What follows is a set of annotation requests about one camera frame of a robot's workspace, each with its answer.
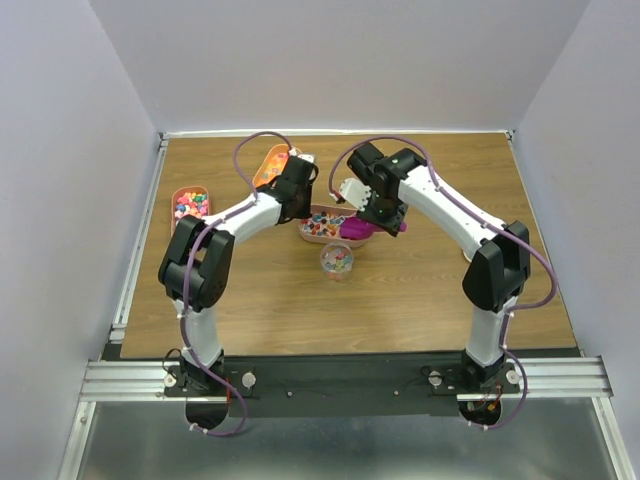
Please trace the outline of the magenta plastic scoop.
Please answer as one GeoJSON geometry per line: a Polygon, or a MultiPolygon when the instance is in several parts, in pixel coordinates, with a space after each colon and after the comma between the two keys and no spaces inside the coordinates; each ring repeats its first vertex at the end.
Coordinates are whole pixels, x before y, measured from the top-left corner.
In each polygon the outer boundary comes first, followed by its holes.
{"type": "Polygon", "coordinates": [[[382,227],[357,217],[346,218],[339,227],[340,237],[348,240],[367,240],[375,233],[384,232],[382,227]]]}

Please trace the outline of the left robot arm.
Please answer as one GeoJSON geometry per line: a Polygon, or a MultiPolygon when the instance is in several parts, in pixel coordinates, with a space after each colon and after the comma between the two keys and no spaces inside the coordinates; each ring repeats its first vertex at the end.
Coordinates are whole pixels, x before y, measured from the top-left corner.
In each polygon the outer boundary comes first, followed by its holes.
{"type": "Polygon", "coordinates": [[[166,387],[209,395],[230,386],[215,365],[223,357],[215,305],[227,287],[234,249],[265,229],[308,218],[318,173],[313,155],[291,150],[282,172],[253,187],[246,200],[213,216],[178,221],[158,271],[182,339],[166,387]]]}

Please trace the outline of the orange tray of star candies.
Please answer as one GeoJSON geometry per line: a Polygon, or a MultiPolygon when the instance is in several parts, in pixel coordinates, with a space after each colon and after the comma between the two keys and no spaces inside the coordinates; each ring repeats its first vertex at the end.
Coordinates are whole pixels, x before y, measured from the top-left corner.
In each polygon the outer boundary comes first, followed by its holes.
{"type": "Polygon", "coordinates": [[[255,188],[268,184],[279,176],[288,161],[290,147],[287,144],[274,145],[266,154],[261,166],[256,171],[252,183],[255,188]]]}

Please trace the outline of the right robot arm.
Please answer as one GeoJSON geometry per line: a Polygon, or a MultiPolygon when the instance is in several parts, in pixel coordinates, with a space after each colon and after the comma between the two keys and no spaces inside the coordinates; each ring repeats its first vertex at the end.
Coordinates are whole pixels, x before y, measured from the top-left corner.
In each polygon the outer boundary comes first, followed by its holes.
{"type": "Polygon", "coordinates": [[[485,390],[506,360],[509,315],[531,274],[527,227],[483,212],[409,148],[386,156],[365,142],[349,155],[347,165],[353,175],[341,184],[339,195],[356,208],[359,222],[397,236],[405,228],[407,211],[414,208],[470,258],[462,289],[472,305],[472,324],[459,371],[467,389],[485,390]]]}

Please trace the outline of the clear plastic cup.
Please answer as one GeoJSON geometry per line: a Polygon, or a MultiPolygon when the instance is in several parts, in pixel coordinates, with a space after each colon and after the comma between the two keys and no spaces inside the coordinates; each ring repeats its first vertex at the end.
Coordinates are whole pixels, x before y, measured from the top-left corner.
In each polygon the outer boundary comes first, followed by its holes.
{"type": "Polygon", "coordinates": [[[352,272],[354,255],[344,242],[326,244],[319,256],[320,267],[324,275],[333,281],[343,281],[352,272]]]}

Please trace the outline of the pink tray of lollipops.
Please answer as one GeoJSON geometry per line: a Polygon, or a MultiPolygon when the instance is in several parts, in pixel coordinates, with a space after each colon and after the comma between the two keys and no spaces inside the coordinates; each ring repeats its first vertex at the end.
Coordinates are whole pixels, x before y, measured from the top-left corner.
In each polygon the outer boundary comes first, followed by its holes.
{"type": "Polygon", "coordinates": [[[367,240],[343,238],[340,227],[347,218],[353,217],[355,210],[341,206],[322,204],[311,205],[311,216],[297,221],[298,231],[305,241],[318,244],[343,242],[350,248],[358,248],[367,240]]]}

